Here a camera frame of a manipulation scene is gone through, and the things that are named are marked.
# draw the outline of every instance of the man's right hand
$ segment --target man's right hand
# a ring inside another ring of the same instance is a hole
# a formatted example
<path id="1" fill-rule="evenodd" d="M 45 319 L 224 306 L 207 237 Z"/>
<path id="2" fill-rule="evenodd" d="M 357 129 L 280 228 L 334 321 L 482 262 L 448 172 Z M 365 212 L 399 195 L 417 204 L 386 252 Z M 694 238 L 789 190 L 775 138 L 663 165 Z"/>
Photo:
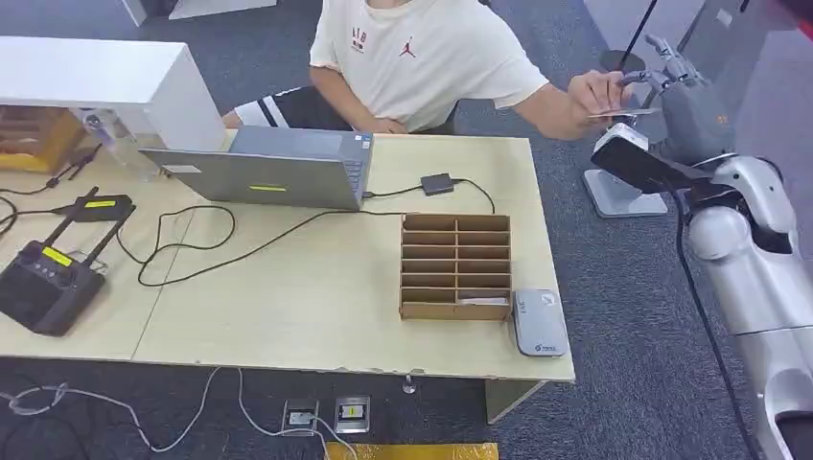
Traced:
<path id="1" fill-rule="evenodd" d="M 377 118 L 374 124 L 362 130 L 370 130 L 383 134 L 408 134 L 404 125 L 388 118 Z"/>

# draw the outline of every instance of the jordan logo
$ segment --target jordan logo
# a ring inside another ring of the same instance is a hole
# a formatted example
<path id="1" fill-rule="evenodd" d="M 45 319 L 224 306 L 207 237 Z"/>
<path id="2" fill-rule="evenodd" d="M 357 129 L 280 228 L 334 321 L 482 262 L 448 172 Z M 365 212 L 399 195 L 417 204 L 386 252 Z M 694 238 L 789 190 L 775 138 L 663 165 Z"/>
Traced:
<path id="1" fill-rule="evenodd" d="M 403 50 L 403 51 L 402 51 L 402 52 L 401 52 L 401 53 L 398 55 L 398 57 L 399 57 L 399 58 L 400 58 L 401 56 L 403 56 L 403 55 L 410 55 L 410 56 L 412 56 L 413 58 L 416 58 L 416 56 L 415 56 L 415 55 L 412 53 L 412 50 L 411 50 L 411 49 L 409 49 L 409 46 L 410 46 L 411 44 L 412 44 L 412 37 L 410 37 L 410 38 L 409 38 L 409 41 L 406 43 L 406 45 L 404 45 L 404 50 Z"/>

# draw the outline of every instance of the laptop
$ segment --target laptop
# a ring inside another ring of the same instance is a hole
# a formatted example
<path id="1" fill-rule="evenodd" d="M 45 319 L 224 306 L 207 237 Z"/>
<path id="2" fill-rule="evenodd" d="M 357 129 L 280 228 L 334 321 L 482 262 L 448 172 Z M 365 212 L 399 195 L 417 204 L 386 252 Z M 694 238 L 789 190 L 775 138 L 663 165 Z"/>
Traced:
<path id="1" fill-rule="evenodd" d="M 212 201 L 358 211 L 372 148 L 371 134 L 243 126 L 228 152 L 140 151 Z"/>

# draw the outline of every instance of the floor socket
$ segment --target floor socket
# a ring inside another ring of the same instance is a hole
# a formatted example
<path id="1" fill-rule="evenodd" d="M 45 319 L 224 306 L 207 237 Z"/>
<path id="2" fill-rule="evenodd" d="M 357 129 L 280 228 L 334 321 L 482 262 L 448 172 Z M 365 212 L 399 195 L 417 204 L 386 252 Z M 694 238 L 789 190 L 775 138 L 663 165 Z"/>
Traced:
<path id="1" fill-rule="evenodd" d="M 316 400 L 286 400 L 282 417 L 282 428 L 316 429 L 316 417 L 319 416 L 319 401 Z M 294 431 L 283 436 L 314 436 L 309 431 Z"/>
<path id="2" fill-rule="evenodd" d="M 369 430 L 369 396 L 336 399 L 336 433 L 366 433 Z"/>

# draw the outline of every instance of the cardboard organizer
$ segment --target cardboard organizer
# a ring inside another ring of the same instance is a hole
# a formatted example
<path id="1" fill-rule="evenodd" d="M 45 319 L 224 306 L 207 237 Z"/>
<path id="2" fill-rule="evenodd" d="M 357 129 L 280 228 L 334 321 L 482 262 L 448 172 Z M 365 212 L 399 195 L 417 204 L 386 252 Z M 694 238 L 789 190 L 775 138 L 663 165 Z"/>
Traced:
<path id="1" fill-rule="evenodd" d="M 501 321 L 511 296 L 508 216 L 404 217 L 402 319 Z"/>
<path id="2" fill-rule="evenodd" d="M 55 173 L 84 135 L 66 108 L 0 105 L 0 169 Z"/>

